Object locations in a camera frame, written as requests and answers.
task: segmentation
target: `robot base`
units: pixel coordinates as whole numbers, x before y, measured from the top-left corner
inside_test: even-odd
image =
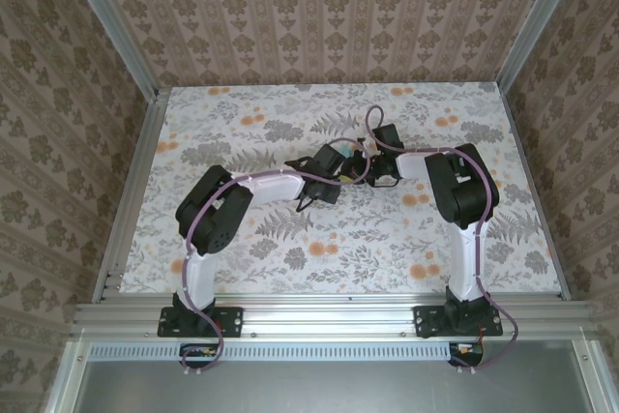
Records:
[[[471,336],[502,336],[499,311],[484,297],[460,302],[447,287],[443,306],[413,308],[415,332],[419,338]]]
[[[243,330],[241,307],[215,307],[215,301],[203,309],[221,329],[225,338],[239,338]],[[157,336],[160,338],[216,338],[213,328],[193,311],[187,309],[174,294],[172,307],[162,309]]]

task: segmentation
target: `wire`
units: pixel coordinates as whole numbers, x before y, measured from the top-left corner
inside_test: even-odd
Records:
[[[215,354],[215,357],[213,357],[213,360],[211,361],[211,363],[208,364],[204,368],[204,370],[210,369],[220,359],[221,354],[223,353],[223,334],[221,333],[221,330],[217,326],[217,324],[215,324],[215,321],[213,321],[213,319],[208,314],[206,314],[204,311],[202,311],[201,309],[195,306],[195,303],[192,300],[192,296],[189,293],[187,268],[189,266],[190,258],[193,252],[192,238],[193,238],[193,233],[195,232],[195,229],[197,228],[197,225],[200,223],[200,221],[202,220],[202,217],[204,217],[204,215],[209,210],[209,208],[211,208],[213,203],[215,203],[215,201],[218,198],[220,198],[225,191],[230,189],[235,184],[241,183],[243,181],[247,181],[249,179],[263,178],[265,176],[273,176],[273,175],[285,173],[288,176],[292,175],[292,176],[298,176],[301,178],[309,178],[315,181],[320,181],[322,183],[330,184],[332,186],[348,186],[348,185],[356,184],[356,183],[363,181],[363,179],[368,175],[370,165],[371,165],[371,160],[370,160],[368,149],[366,149],[366,147],[364,147],[364,145],[361,142],[355,139],[351,139],[349,137],[338,137],[337,139],[334,139],[331,142],[329,142],[329,145],[335,144],[336,142],[352,142],[353,144],[355,144],[357,147],[361,149],[361,151],[363,152],[366,158],[366,169],[361,175],[359,175],[357,178],[353,179],[352,181],[335,181],[333,179],[323,178],[315,174],[304,173],[303,171],[295,171],[291,169],[286,169],[286,170],[271,169],[268,171],[261,171],[259,173],[246,174],[246,175],[231,179],[230,181],[225,183],[223,186],[221,186],[219,189],[217,189],[215,193],[206,201],[204,206],[200,209],[200,211],[197,213],[197,215],[193,219],[192,225],[187,231],[187,238],[185,240],[185,247],[187,248],[187,255],[185,257],[185,260],[183,261],[183,274],[182,274],[183,295],[185,296],[185,300],[189,308],[193,312],[195,312],[198,316],[200,316],[202,319],[204,319],[209,324],[209,326],[211,326],[211,328],[213,328],[213,331],[215,331],[215,334],[217,335],[217,339],[218,339],[217,353]],[[183,360],[182,360],[182,365],[183,365],[183,368],[185,368],[185,370],[190,369],[186,364],[187,353],[188,352],[184,354]]]
[[[484,284],[482,283],[482,279],[481,279],[481,269],[482,269],[482,244],[481,244],[481,232],[482,232],[482,227],[484,226],[484,222],[486,222],[486,219],[490,213],[490,210],[492,208],[492,190],[490,189],[490,182],[486,177],[486,174],[484,173],[484,171],[482,170],[482,168],[479,166],[479,164],[477,162],[475,162],[475,160],[473,160],[470,156],[468,156],[467,154],[465,154],[464,152],[462,152],[461,150],[458,150],[456,148],[453,147],[438,147],[438,148],[415,148],[415,149],[401,149],[399,147],[393,147],[391,145],[388,145],[386,143],[384,143],[383,141],[379,140],[378,137],[376,137],[374,135],[374,132],[371,130],[371,127],[369,126],[369,116],[371,115],[371,113],[374,110],[378,110],[380,111],[380,122],[379,122],[379,126],[382,124],[384,116],[385,116],[385,111],[382,109],[382,107],[380,105],[373,105],[368,109],[368,112],[366,113],[366,131],[369,134],[369,137],[371,137],[371,139],[377,144],[380,145],[381,147],[384,147],[386,149],[392,150],[394,152],[400,152],[400,153],[415,153],[415,152],[422,152],[422,153],[432,153],[432,152],[451,152],[453,154],[458,155],[459,157],[462,157],[463,159],[465,159],[467,162],[469,162],[471,164],[471,166],[473,166],[473,168],[475,169],[475,171],[478,172],[478,174],[480,175],[482,182],[484,183],[484,188],[486,189],[486,208],[484,209],[484,212],[482,213],[482,217],[480,218],[480,220],[477,223],[477,227],[475,229],[475,281],[477,282],[477,286],[480,289],[480,292],[482,292],[482,294],[484,295],[484,298],[493,306],[495,307],[497,310],[499,310],[509,321],[510,323],[512,323],[512,326],[514,326],[514,333],[512,334],[512,338],[510,339],[510,341],[507,343],[507,345],[505,347],[503,347],[503,350],[501,350],[501,352],[499,352],[498,355],[496,355],[492,360],[488,360],[485,363],[482,363],[476,367],[471,367],[469,366],[467,363],[465,363],[464,361],[462,361],[461,359],[457,358],[457,357],[452,357],[453,360],[457,361],[458,363],[460,363],[463,367],[465,367],[466,369],[483,369],[483,368],[487,368],[491,365],[494,365],[497,361],[499,361],[501,358],[503,358],[503,356],[505,356],[505,354],[514,346],[514,343],[516,342],[516,339],[518,337],[518,333],[519,333],[519,329],[518,329],[518,325],[516,323],[516,321],[514,320],[514,318],[507,313],[501,306],[499,306],[491,297],[490,295],[487,293],[486,289],[484,288]]]

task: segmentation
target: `floral wallpaper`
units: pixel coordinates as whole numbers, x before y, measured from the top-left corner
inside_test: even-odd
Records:
[[[486,239],[490,291],[558,292],[493,82],[174,88],[121,292],[176,290],[184,245],[174,212],[209,166],[274,169],[336,137],[364,137],[366,111],[377,102],[408,147],[478,147],[501,193]],[[217,254],[218,293],[444,292],[451,238],[422,173],[393,189],[342,188],[335,205],[314,202],[301,213],[296,205],[248,210],[235,239]]]
[[[615,373],[618,44],[619,0],[561,0],[508,94],[568,284],[592,302]]]
[[[143,118],[86,0],[0,0],[0,410],[44,406]]]
[[[113,0],[160,86],[492,81],[535,0]]]

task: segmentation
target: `floral tablecloth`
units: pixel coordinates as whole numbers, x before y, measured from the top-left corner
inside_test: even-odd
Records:
[[[174,213],[213,164],[259,171],[364,136],[381,104],[407,147],[477,145],[501,194],[486,241],[490,291],[559,291],[545,235],[494,83],[190,87],[172,90],[122,292],[172,292],[183,243]],[[251,208],[218,254],[219,293],[442,292],[450,243],[427,181],[342,188],[336,205]]]

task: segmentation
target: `patterned wall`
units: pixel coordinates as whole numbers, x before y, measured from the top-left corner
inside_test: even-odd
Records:
[[[143,111],[86,0],[0,0],[1,411],[43,404]]]
[[[534,0],[113,0],[161,86],[496,78]]]
[[[619,372],[619,0],[561,0],[508,100],[571,290]]]

